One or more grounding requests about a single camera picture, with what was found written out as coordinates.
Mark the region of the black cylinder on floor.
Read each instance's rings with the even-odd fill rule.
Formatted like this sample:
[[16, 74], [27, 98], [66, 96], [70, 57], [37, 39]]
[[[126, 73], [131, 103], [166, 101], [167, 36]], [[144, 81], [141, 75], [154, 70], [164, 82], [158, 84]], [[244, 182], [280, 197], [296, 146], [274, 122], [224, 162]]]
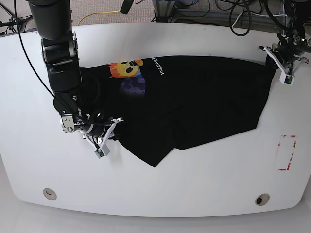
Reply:
[[124, 0], [120, 9], [120, 12], [122, 14], [128, 14], [130, 11], [132, 5], [133, 5], [134, 0]]

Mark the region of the black tripod stand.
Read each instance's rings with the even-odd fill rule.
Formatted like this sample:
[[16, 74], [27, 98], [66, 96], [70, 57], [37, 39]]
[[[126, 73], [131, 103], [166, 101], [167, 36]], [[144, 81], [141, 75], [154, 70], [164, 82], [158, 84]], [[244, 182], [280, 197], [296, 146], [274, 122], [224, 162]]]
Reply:
[[21, 33], [26, 32], [28, 22], [33, 19], [32, 15], [16, 18], [16, 15], [2, 3], [0, 4], [0, 8], [10, 16], [7, 22], [0, 22], [0, 28], [5, 28], [0, 33], [1, 36], [8, 35], [8, 31], [17, 33], [17, 29], [19, 29]]

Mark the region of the aluminium frame base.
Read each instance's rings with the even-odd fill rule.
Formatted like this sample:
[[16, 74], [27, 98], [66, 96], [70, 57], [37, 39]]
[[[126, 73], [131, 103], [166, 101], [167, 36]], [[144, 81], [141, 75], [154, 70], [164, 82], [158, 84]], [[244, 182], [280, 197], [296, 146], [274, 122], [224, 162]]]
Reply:
[[173, 8], [175, 0], [153, 0], [155, 22], [157, 23], [175, 23], [177, 17], [174, 16]]

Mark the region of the red tape rectangle marking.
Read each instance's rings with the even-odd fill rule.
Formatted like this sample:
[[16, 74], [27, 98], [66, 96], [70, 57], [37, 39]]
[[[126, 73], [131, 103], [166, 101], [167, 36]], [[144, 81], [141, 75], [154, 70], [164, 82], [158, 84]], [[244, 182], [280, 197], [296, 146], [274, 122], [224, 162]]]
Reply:
[[296, 146], [296, 135], [282, 135], [277, 145], [276, 168], [278, 171], [287, 171], [290, 168]]

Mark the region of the black printed T-shirt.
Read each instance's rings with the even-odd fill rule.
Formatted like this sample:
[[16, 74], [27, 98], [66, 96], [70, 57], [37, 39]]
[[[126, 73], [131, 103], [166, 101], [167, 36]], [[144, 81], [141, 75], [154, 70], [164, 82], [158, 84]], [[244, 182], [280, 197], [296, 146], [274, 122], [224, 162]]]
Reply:
[[167, 56], [82, 68], [86, 100], [119, 118], [120, 144], [150, 166], [186, 150], [254, 130], [276, 69], [224, 57]]

